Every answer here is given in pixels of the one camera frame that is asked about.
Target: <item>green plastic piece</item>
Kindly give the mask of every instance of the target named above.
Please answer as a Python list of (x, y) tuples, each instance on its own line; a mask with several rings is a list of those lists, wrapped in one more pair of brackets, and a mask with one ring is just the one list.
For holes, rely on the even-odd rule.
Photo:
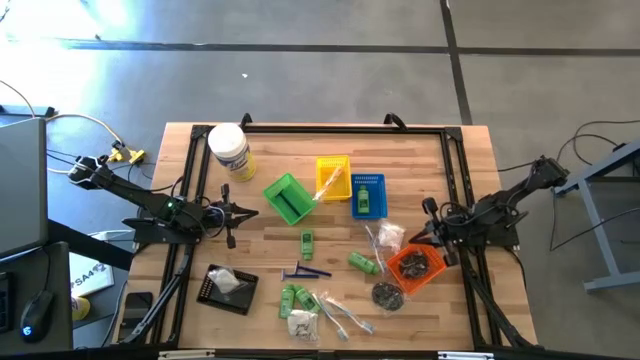
[(351, 255), (349, 255), (349, 264), (357, 267), (358, 269), (369, 275), (376, 275), (380, 272), (380, 269), (378, 268), (378, 265), (376, 265), (376, 263), (358, 254), (355, 251), (352, 252)]
[(360, 185), (358, 190), (358, 214), (369, 213), (369, 191), (365, 185)]
[(305, 288), (302, 288), (298, 290), (298, 292), (296, 292), (296, 299), (298, 299), (303, 309), (316, 314), (318, 313), (318, 311), (320, 311), (320, 307), (318, 306), (318, 304), (316, 304), (311, 294), (309, 294), (309, 292)]
[(289, 173), (284, 174), (262, 193), (289, 225), (295, 225), (317, 205), (298, 180)]
[(300, 234), (300, 252), (302, 258), (305, 260), (311, 260), (313, 257), (313, 231), (302, 230)]
[(282, 290), (282, 294), (280, 294), (280, 314), (278, 314), (281, 319), (286, 319), (291, 314), (294, 298), (295, 293), (288, 286)]

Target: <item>concrete floor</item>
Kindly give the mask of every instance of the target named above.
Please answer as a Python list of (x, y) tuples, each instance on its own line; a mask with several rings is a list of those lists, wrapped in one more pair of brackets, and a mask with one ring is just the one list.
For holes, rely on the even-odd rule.
[[(188, 6), (179, 0), (86, 0), (86, 7), (65, 0), (54, 8), (46, 1), (13, 3), (0, 31), (18, 39), (92, 39), (97, 32), (104, 40), (168, 43), (447, 45), (437, 0), (192, 0)], [(635, 16), (640, 3), (631, 0), (449, 3), (459, 46), (640, 45)], [(59, 16), (51, 16), (54, 11)], [(25, 25), (34, 19), (42, 26)], [(0, 78), (33, 103), (107, 121), (128, 144), (147, 150), (150, 161), (166, 122), (239, 121), (244, 112), (259, 122), (379, 123), (393, 111), (410, 124), (461, 124), (448, 55), (87, 51), (26, 44), (33, 43), (2, 45), (8, 51), (0, 58)], [(640, 113), (637, 57), (463, 55), (460, 60), (473, 123), (490, 127), (500, 167), (540, 154), (555, 156), (587, 121), (631, 120)], [(18, 100), (0, 89), (0, 101)], [(50, 148), (108, 151), (111, 138), (103, 129), (63, 121), (48, 129)], [(595, 126), (589, 132), (628, 142), (639, 129)], [(597, 139), (580, 144), (593, 160), (611, 150)], [(562, 163), (573, 172), (583, 168), (569, 151)], [(503, 184), (514, 184), (526, 171), (503, 173)], [(133, 175), (149, 185), (137, 171)], [(50, 175), (48, 181), (50, 217), (80, 231), (121, 229), (121, 218), (135, 214), (133, 206), (102, 192), (87, 194), (63, 176)], [(585, 294), (582, 282), (606, 273), (593, 235), (549, 254), (550, 195), (537, 193), (520, 208), (530, 211), (518, 230), (540, 344), (638, 357), (640, 286)], [(589, 225), (578, 196), (559, 201), (556, 241)], [(640, 246), (630, 245), (627, 252), (640, 252)], [(637, 268), (637, 261), (625, 266)], [(87, 328), (76, 344), (95, 344), (87, 338), (101, 338), (101, 326)]]

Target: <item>wooden table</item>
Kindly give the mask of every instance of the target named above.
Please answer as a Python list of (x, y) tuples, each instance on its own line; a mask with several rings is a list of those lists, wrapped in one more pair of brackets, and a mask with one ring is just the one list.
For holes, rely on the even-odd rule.
[[(154, 188), (171, 184), (182, 175), (192, 125), (167, 124), (153, 178)], [(489, 131), (485, 126), (464, 126), (462, 130), (473, 190), (476, 199), (479, 199), (501, 188)], [(248, 140), (258, 166), (254, 178), (246, 183), (234, 183), (212, 157), (205, 196), (212, 200), (219, 199), (220, 185), (228, 182), (231, 200), (239, 206), (259, 210), (260, 215), (243, 223), (235, 231), (238, 245), (234, 250), (227, 249), (224, 235), (205, 239), (197, 246), (180, 348), (472, 348), (459, 267), (447, 269), (412, 296), (400, 311), (385, 317), (374, 306), (370, 295), (371, 288), (380, 278), (365, 275), (347, 263), (351, 251), (373, 255), (365, 230), (351, 217), (349, 201), (319, 204), (296, 226), (288, 226), (262, 195), (263, 189), (286, 172), (293, 174), (310, 193), (314, 193), (316, 156), (349, 155), (353, 173), (385, 175), (389, 220), (407, 228), (406, 241), (421, 230), (427, 220), (421, 208), (423, 198), (432, 196), (438, 203), (449, 200), (437, 136), (249, 134)], [(457, 168), (457, 159), (454, 157), (453, 160)], [(196, 159), (195, 164), (189, 194), (195, 193), (200, 160)], [(307, 345), (289, 337), (286, 320), (277, 315), (280, 293), (286, 284), (281, 282), (280, 272), (283, 268), (291, 271), (296, 260), (301, 259), (300, 230), (304, 228), (313, 229), (315, 233), (315, 252), (313, 260), (308, 262), (309, 266), (331, 271), (333, 277), (295, 283), (309, 290), (328, 291), (357, 315), (375, 325), (373, 336), (364, 334), (355, 324), (343, 318), (341, 323), (347, 328), (350, 339), (342, 342), (336, 335), (333, 323), (322, 315), (319, 319), (318, 344)], [(166, 245), (151, 245), (136, 256), (129, 273), (127, 292), (151, 291), (157, 297), (166, 254)], [(535, 343), (518, 264), (502, 249), (489, 249), (487, 258), (497, 303), (522, 335)], [(247, 316), (196, 303), (196, 295), (211, 263), (232, 266), (260, 277)], [(163, 339), (166, 339), (171, 327), (174, 304), (175, 299), (167, 308)], [(488, 339), (486, 312), (482, 306), (479, 306), (479, 314), (485, 338)]]

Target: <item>plastic jar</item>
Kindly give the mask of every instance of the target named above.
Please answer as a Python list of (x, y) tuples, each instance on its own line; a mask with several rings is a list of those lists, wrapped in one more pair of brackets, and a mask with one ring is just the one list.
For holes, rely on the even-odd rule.
[(242, 129), (234, 123), (222, 123), (209, 132), (211, 152), (227, 169), (234, 181), (247, 181), (256, 172), (256, 164)]

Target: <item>black computer mouse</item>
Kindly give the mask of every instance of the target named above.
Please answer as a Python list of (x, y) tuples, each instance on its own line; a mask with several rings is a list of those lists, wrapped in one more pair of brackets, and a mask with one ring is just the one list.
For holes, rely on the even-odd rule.
[(42, 290), (35, 294), (24, 306), (20, 319), (20, 335), (25, 342), (38, 342), (49, 331), (51, 325), (51, 304), (53, 293)]

